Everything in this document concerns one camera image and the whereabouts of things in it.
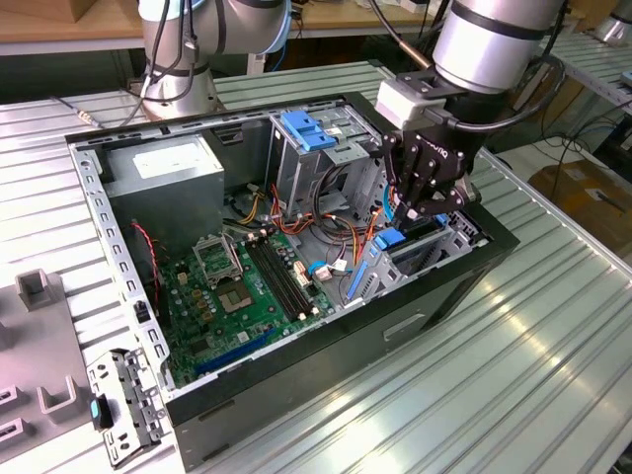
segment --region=slotted aluminum surface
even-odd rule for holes
[[[569,76],[614,106],[632,101],[632,89],[620,80],[622,72],[632,71],[631,45],[614,47],[589,35],[572,34],[559,37],[552,53],[564,62]],[[624,110],[631,114],[632,106]]]
[[[217,81],[228,108],[360,90],[367,63]],[[112,126],[125,94],[71,98]],[[62,139],[88,129],[63,106],[0,106],[0,284],[60,272],[86,362],[133,348]],[[196,472],[604,472],[632,439],[629,269],[488,153],[474,183],[520,240],[447,321],[231,447]],[[90,425],[3,473],[109,472]],[[123,472],[182,472],[168,434]]]

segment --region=metal bracket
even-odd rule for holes
[[[74,379],[70,375],[66,375],[65,378],[68,398],[63,401],[59,401],[58,395],[50,395],[44,387],[38,387],[39,409],[56,425],[76,417],[85,409],[86,405],[85,397]]]
[[[113,425],[103,431],[112,467],[160,444],[166,414],[143,350],[102,355],[88,366],[88,378],[95,397],[105,395],[112,413]]]

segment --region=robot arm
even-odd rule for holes
[[[291,25],[290,0],[140,0],[138,11],[147,74],[154,78],[145,91],[145,109],[161,119],[215,110],[208,57],[277,51]]]
[[[420,215],[455,211],[478,199],[468,175],[486,137],[541,110],[563,82],[561,63],[544,56],[557,69],[556,86],[535,107],[496,121],[562,3],[454,0],[434,66],[382,82],[376,108],[399,128],[382,137],[398,202],[394,225],[406,227]],[[423,127],[429,122],[434,125]]]

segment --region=red wire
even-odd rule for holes
[[[140,225],[136,224],[135,222],[132,222],[131,226],[142,234],[142,236],[145,238],[145,242],[147,242],[147,246],[149,247],[149,253],[151,254],[151,266],[153,267],[153,271],[154,271],[154,286],[156,287],[155,296],[156,296],[156,308],[157,308],[158,307],[158,265],[156,264],[156,252],[154,252],[154,245],[151,243],[151,238],[149,237],[149,234],[145,232],[145,229],[143,229]]]

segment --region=blue clip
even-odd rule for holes
[[[280,121],[305,151],[322,150],[338,144],[318,126],[317,120],[304,111],[285,112],[280,115]]]
[[[434,217],[434,220],[441,227],[445,227],[448,224],[448,222],[450,221],[450,219],[447,217],[447,214],[437,214]]]
[[[375,244],[380,248],[380,250],[388,249],[393,245],[399,244],[406,240],[406,237],[397,229],[393,227],[389,227],[388,229],[382,230],[379,234],[375,236]]]

